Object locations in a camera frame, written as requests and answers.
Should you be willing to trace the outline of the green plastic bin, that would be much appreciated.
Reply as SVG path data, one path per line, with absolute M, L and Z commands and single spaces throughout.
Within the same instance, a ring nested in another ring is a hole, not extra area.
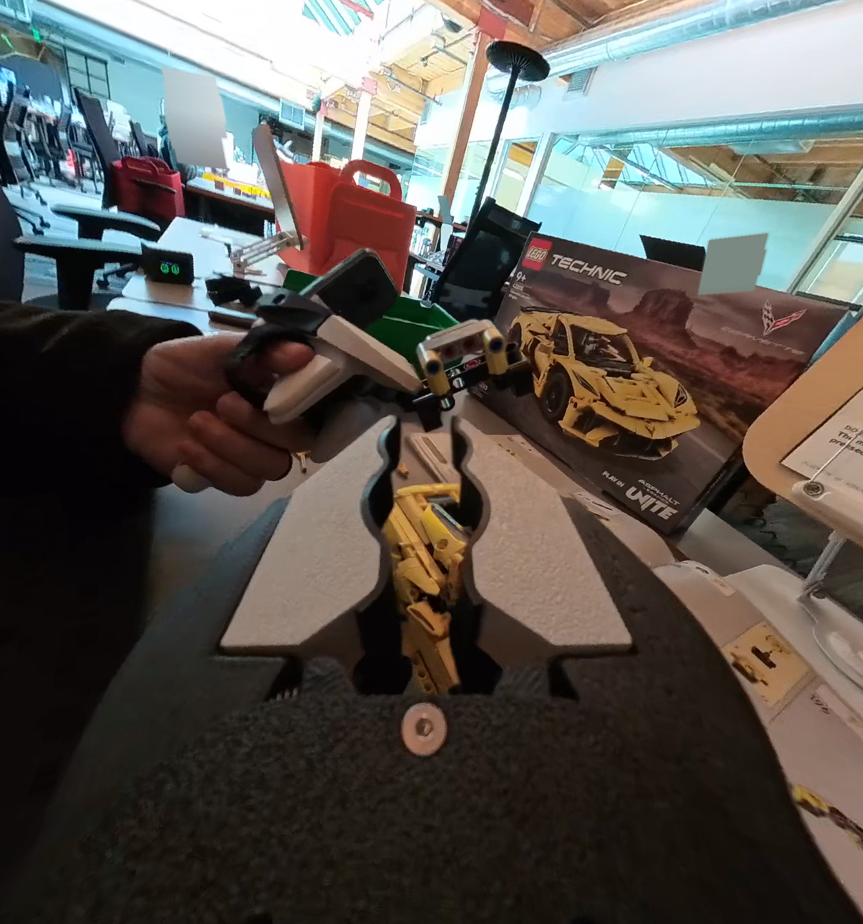
M 288 271 L 283 286 L 259 303 L 258 315 L 313 349 L 321 342 L 317 332 L 322 322 L 338 315 L 413 363 L 423 339 L 456 325 L 444 309 L 400 293 L 382 262 L 368 251 L 322 276 Z

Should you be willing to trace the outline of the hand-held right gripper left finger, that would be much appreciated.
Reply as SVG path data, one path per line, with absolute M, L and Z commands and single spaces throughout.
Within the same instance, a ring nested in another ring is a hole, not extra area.
M 383 526 L 401 423 L 371 426 L 295 490 L 221 637 L 230 655 L 341 664 L 364 694 L 402 693 L 402 619 Z

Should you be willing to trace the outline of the open instruction booklet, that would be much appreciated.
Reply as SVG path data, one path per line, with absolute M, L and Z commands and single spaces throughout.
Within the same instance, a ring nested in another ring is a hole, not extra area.
M 759 564 L 726 577 L 701 560 L 685 559 L 649 526 L 598 494 L 580 488 L 518 434 L 489 435 L 492 445 L 595 515 L 653 570 L 699 620 L 730 663 L 751 655 L 754 642 L 779 641 L 775 676 L 733 668 L 764 723 L 807 826 L 842 885 L 863 912 L 863 715 L 853 710 L 804 654 L 796 630 L 776 629 L 777 571 Z

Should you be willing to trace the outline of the black device green display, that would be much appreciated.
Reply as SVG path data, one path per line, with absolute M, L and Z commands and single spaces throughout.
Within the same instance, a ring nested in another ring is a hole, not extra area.
M 194 283 L 194 256 L 189 251 L 154 247 L 144 241 L 139 266 L 150 283 L 188 287 Z

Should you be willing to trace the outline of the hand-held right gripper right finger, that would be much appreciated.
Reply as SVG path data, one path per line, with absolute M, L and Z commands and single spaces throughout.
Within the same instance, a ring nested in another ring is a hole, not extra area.
M 471 527 L 451 624 L 460 681 L 633 654 L 589 550 L 587 511 L 470 422 L 452 421 L 451 449 Z

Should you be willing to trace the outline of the yellow toy brick car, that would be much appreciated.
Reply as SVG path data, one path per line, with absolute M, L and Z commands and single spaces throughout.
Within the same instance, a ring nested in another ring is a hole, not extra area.
M 460 684 L 450 627 L 472 535 L 457 518 L 460 500 L 456 482 L 402 487 L 382 529 L 402 623 L 402 653 L 412 663 L 416 686 L 427 694 L 445 694 Z

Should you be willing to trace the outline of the grey desk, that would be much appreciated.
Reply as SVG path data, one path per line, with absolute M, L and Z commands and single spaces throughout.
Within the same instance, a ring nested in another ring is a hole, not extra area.
M 173 303 L 170 303 L 168 295 L 149 295 L 148 286 L 135 281 L 126 284 L 125 303 L 121 309 L 187 320 L 206 332 L 224 333 L 225 328 L 208 325 L 208 309 L 203 301 L 206 296 L 204 281 L 209 275 L 231 269 L 226 244 L 242 246 L 254 241 L 253 236 L 243 232 L 176 218 L 162 234 L 160 247 L 192 254 L 195 295 L 175 294 L 172 296 Z M 508 435 L 506 426 L 496 423 L 488 410 L 474 408 L 468 411 L 468 416 L 495 445 L 504 452 L 515 452 L 521 464 L 559 494 L 572 495 L 579 491 L 598 497 L 596 489 L 585 489 L 584 479 L 571 478 L 568 468 L 554 462 L 533 445 L 524 443 L 521 437 Z M 258 493 L 244 498 L 233 498 L 213 489 L 188 493 L 169 486 L 158 491 L 151 543 L 152 601 L 157 603 L 168 598 L 178 588 L 200 576 L 220 548 L 236 538 L 271 504 L 290 497 L 297 487 L 314 477 L 320 469 L 320 465 L 309 462 L 307 472 L 302 472 L 295 463 L 285 479 L 268 482 Z M 646 553 L 654 565 L 662 565 L 669 558 L 687 558 L 722 578 L 754 566 L 779 565 L 776 558 L 707 510 L 698 514 L 683 538 L 666 541 L 670 549 L 667 554 L 661 552 L 662 538 L 649 537 L 649 526 L 638 521 L 634 514 L 624 513 L 622 517 L 627 522 L 617 524 L 614 529 L 629 548 Z M 831 783 L 833 772 L 820 770 L 818 782 L 826 785 L 832 795 L 839 796 L 856 819 L 863 822 L 862 720 L 855 719 L 853 710 L 820 680 L 810 679 L 795 687 L 795 691 L 800 692 L 804 700 L 791 707 L 793 716 L 809 722 L 815 722 L 816 716 L 821 716 L 830 724 L 832 740 L 852 749 L 851 753 L 843 754 L 839 779 Z M 825 819 L 811 818 L 808 826 L 817 835 L 819 846 L 827 850 L 833 870 L 841 873 L 842 883 L 853 887 L 853 897 L 863 911 L 863 851 L 851 845 L 843 837 L 843 831 Z

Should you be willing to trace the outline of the wooden post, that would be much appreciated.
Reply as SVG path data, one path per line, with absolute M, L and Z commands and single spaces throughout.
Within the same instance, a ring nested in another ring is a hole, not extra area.
M 489 68 L 487 49 L 491 40 L 492 37 L 490 35 L 486 34 L 483 29 L 477 27 L 475 30 L 473 52 L 467 65 L 464 85 L 461 91 L 459 118 L 449 144 L 448 156 L 445 159 L 445 167 L 442 171 L 439 189 L 439 195 L 445 197 L 450 205 L 453 204 L 455 199 L 464 156 L 466 154 L 466 147 L 476 117 L 485 75 Z

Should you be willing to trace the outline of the dark red bag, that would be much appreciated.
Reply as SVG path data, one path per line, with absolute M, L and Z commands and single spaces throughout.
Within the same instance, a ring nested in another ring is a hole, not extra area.
M 160 158 L 122 157 L 111 164 L 111 179 L 120 212 L 164 226 L 185 215 L 181 174 Z

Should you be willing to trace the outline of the person's left hand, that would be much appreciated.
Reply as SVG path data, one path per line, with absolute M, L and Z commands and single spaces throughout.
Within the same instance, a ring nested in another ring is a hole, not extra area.
M 192 468 L 223 493 L 247 497 L 284 478 L 314 436 L 296 419 L 281 426 L 235 392 L 223 368 L 241 333 L 167 341 L 143 359 L 122 424 L 127 449 L 161 476 Z

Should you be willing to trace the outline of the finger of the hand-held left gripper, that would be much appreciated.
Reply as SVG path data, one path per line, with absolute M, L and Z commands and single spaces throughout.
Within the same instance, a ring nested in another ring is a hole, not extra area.
M 332 315 L 322 322 L 317 338 L 350 357 L 358 368 L 364 368 L 374 381 L 407 394 L 415 394 L 422 381 L 413 364 L 394 352 L 367 331 L 354 326 L 341 316 Z

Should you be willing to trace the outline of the toy car box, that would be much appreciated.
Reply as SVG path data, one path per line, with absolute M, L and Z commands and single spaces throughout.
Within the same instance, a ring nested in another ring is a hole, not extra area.
M 702 295 L 667 262 L 529 236 L 497 326 L 531 393 L 473 392 L 656 531 L 687 528 L 740 464 L 748 428 L 807 369 L 841 303 L 765 287 Z

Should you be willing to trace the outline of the black pole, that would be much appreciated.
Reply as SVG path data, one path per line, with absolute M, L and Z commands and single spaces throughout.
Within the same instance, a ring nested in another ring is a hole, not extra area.
M 540 52 L 514 41 L 496 40 L 488 47 L 486 56 L 493 68 L 507 75 L 508 82 L 477 189 L 477 208 L 483 203 L 483 193 L 489 187 L 490 174 L 497 160 L 496 155 L 500 149 L 502 133 L 518 83 L 539 84 L 546 80 L 551 72 L 548 61 Z

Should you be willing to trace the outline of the black brick beam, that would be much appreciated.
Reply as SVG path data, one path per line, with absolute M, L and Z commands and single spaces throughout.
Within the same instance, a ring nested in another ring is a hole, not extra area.
M 410 410 L 425 433 L 439 430 L 445 413 L 454 409 L 456 395 L 489 378 L 489 369 L 482 356 L 466 360 L 445 370 L 447 385 L 442 394 L 424 387 L 409 401 Z

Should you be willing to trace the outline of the black monitor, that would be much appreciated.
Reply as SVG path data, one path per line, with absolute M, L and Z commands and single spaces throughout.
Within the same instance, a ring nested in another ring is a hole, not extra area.
M 703 271 L 706 260 L 704 247 L 645 234 L 640 234 L 639 237 L 646 260 L 688 271 Z
M 430 300 L 457 321 L 494 319 L 530 236 L 541 229 L 487 197 L 433 285 Z

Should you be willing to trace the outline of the printed instruction sheet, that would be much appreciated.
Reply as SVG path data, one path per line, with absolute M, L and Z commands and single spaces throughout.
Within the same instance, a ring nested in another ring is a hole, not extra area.
M 785 456 L 782 465 L 826 489 L 863 494 L 863 388 Z

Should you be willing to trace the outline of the silver ventilation duct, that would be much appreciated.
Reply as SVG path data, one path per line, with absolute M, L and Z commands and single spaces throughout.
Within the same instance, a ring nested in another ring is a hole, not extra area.
M 559 40 L 543 54 L 555 77 L 841 6 L 841 1 L 696 1 L 641 6 Z
M 728 116 L 678 124 L 591 129 L 577 140 L 586 146 L 648 143 L 665 147 L 809 141 L 863 134 L 863 103 L 820 109 Z

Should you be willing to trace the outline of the wooden book stand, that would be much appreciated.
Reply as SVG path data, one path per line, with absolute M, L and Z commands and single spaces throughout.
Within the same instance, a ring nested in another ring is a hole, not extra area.
M 784 457 L 863 388 L 863 318 L 749 429 L 743 457 L 750 474 L 830 530 L 805 578 L 778 567 L 776 629 L 796 630 L 804 654 L 853 710 L 863 715 L 863 621 L 833 601 L 823 583 L 846 544 L 863 549 L 863 494 L 826 489 L 783 467 Z
M 230 262 L 232 274 L 236 277 L 260 275 L 261 272 L 256 268 L 259 263 L 287 250 L 303 253 L 309 249 L 309 240 L 298 226 L 296 209 L 283 171 L 284 161 L 278 155 L 269 125 L 259 124 L 252 138 L 258 164 L 271 196 L 275 231 L 253 243 L 232 248 Z

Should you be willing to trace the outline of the black office chair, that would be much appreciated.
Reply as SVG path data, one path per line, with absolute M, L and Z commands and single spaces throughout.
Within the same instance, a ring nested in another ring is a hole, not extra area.
M 123 177 L 114 165 L 121 163 L 112 133 L 96 97 L 76 90 L 77 107 L 86 122 L 92 153 L 102 168 L 102 208 L 56 206 L 56 215 L 77 223 L 78 237 L 61 239 L 50 236 L 21 236 L 13 240 L 14 250 L 52 260 L 57 280 L 58 308 L 87 310 L 92 305 L 92 287 L 96 271 L 111 263 L 119 263 L 123 271 L 139 266 L 141 250 L 131 244 L 104 241 L 106 230 L 137 237 L 141 241 L 157 242 L 167 221 L 150 215 L 146 209 L 127 211 L 121 204 L 119 189 Z

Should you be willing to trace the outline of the red plastic bin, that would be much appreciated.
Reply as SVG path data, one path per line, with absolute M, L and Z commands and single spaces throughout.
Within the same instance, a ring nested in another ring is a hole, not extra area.
M 396 175 L 366 160 L 336 169 L 323 163 L 282 164 L 303 250 L 287 248 L 290 268 L 322 275 L 360 248 L 375 251 L 404 289 L 416 210 L 402 199 Z

